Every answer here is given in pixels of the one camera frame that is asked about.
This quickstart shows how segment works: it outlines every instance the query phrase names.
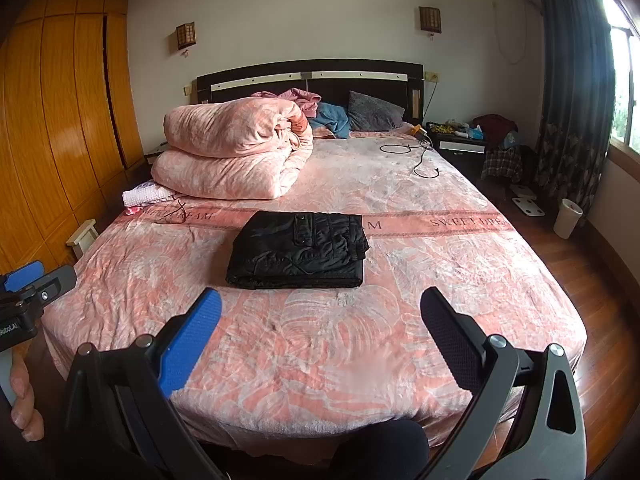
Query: human hand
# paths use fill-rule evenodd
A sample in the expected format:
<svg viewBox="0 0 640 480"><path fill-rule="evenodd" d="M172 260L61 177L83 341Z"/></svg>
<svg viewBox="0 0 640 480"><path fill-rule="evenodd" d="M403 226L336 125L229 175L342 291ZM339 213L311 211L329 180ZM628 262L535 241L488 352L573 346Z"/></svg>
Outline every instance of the human hand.
<svg viewBox="0 0 640 480"><path fill-rule="evenodd" d="M22 430L22 436L27 442L40 440L44 436L44 421L38 410L34 409L33 387L29 382L29 372L24 359L14 351L14 363L9 373L9 383L15 392L14 408L11 419Z"/></svg>

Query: black cable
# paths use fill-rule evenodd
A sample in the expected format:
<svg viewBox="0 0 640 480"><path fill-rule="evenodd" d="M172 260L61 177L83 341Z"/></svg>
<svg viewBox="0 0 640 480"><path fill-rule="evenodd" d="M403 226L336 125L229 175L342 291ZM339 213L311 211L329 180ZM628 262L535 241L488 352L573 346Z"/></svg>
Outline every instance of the black cable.
<svg viewBox="0 0 640 480"><path fill-rule="evenodd" d="M429 106L431 106L431 101L433 101L433 96L436 93L436 88L438 87L438 82L436 81L436 85L433 87L433 92L431 92L431 97L429 98L429 102L427 103L427 107L424 109L424 113L422 114L422 121L420 124L424 124L424 118L427 116L427 112L429 111Z"/></svg>
<svg viewBox="0 0 640 480"><path fill-rule="evenodd" d="M394 147L394 148L406 148L405 152L390 152L389 150L383 150L383 148L387 148L387 147ZM422 148L422 155L420 156L420 162L418 162L418 164L416 164L414 167L412 167L411 172L413 174L416 174L417 176L421 177L421 178L436 178L438 176L440 176L440 169L436 168L436 174L434 176L426 176L426 175L421 175L420 173L418 173L416 170L420 167L420 165L422 164L423 160L424 160L424 153L431 149L430 144L428 142L420 142L418 144L418 146L409 146L408 144L383 144L382 146L380 146L380 151L382 153L393 153L395 155L405 155L407 153L411 153L411 150L416 150L417 148Z"/></svg>

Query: blue gripper pad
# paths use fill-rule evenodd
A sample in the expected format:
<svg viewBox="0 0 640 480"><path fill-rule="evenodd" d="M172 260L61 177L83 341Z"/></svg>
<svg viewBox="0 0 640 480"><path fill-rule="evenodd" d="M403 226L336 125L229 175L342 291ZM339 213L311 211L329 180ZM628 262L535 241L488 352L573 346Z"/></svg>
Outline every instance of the blue gripper pad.
<svg viewBox="0 0 640 480"><path fill-rule="evenodd" d="M35 282L42 276L44 276L44 266L41 261L35 260L8 274L4 282L4 290L7 292L18 292L21 288Z"/></svg>
<svg viewBox="0 0 640 480"><path fill-rule="evenodd" d="M165 397L183 388L222 315L217 291L206 288L196 300L187 321L160 357L158 385Z"/></svg>

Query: wall sconce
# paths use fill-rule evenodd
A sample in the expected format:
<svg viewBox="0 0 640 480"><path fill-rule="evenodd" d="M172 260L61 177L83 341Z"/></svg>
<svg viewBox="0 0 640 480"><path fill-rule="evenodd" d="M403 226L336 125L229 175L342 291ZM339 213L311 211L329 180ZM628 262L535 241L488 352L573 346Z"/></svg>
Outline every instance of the wall sconce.
<svg viewBox="0 0 640 480"><path fill-rule="evenodd" d="M178 38L178 50L183 50L188 46L196 44L196 25L195 22L183 23L179 27L175 27L175 35ZM188 56L189 51L185 50L183 56Z"/></svg>
<svg viewBox="0 0 640 480"><path fill-rule="evenodd" d="M432 41L434 34L442 34L440 9L436 9L435 7L420 7L420 30L430 32Z"/></svg>

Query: black nightstand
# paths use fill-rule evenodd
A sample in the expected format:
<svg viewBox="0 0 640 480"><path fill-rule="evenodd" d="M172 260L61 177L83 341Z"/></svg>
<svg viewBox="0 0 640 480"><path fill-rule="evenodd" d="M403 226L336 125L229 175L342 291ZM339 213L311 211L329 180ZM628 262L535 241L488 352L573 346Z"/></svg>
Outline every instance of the black nightstand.
<svg viewBox="0 0 640 480"><path fill-rule="evenodd" d="M434 149L472 184L480 178L486 146L484 140L444 134L436 134L431 140Z"/></svg>

